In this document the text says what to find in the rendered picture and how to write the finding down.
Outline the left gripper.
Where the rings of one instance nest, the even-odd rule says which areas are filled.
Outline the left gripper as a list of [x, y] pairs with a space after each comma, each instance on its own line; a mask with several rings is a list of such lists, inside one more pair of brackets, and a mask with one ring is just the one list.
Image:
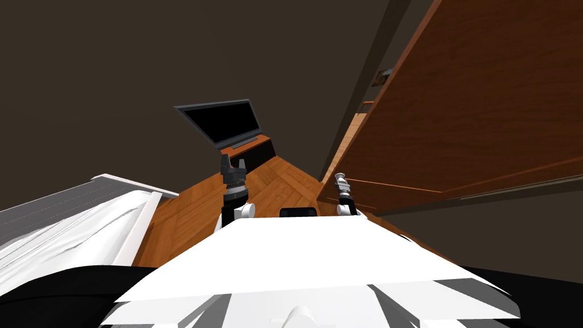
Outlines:
[[244, 183], [246, 180], [246, 168], [231, 167], [231, 162], [228, 154], [221, 155], [220, 162], [220, 173], [223, 177], [223, 183], [225, 185], [231, 185], [234, 183]]

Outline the brown wooden television stand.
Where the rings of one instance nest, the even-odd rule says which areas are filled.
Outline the brown wooden television stand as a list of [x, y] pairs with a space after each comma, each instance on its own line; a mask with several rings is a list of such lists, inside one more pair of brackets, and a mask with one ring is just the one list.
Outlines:
[[220, 153], [229, 155], [233, 167], [239, 167], [240, 160], [243, 159], [247, 173], [250, 173], [276, 156], [272, 140], [262, 134], [250, 143], [237, 148], [229, 146], [221, 149]]

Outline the black flat television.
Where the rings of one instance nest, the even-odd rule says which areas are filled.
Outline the black flat television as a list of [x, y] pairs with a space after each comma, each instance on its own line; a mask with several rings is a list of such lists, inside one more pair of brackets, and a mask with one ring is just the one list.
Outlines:
[[174, 106], [218, 150], [238, 148], [262, 134], [249, 99]]

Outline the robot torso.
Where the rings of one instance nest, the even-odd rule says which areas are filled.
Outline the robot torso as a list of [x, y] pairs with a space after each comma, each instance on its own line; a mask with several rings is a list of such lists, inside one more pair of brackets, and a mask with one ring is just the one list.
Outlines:
[[99, 328], [507, 328], [484, 278], [359, 216], [241, 218], [155, 269]]

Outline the brown wooden door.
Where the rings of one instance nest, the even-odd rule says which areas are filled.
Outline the brown wooden door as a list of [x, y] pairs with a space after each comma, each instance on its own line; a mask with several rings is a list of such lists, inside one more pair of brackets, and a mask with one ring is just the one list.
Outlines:
[[583, 0], [434, 0], [336, 170], [365, 212], [583, 175]]

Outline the white bed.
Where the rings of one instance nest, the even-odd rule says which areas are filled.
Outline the white bed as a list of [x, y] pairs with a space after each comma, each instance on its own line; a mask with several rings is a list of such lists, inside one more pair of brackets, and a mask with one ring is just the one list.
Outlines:
[[39, 277], [136, 261], [162, 198], [177, 193], [110, 174], [0, 211], [0, 296]]

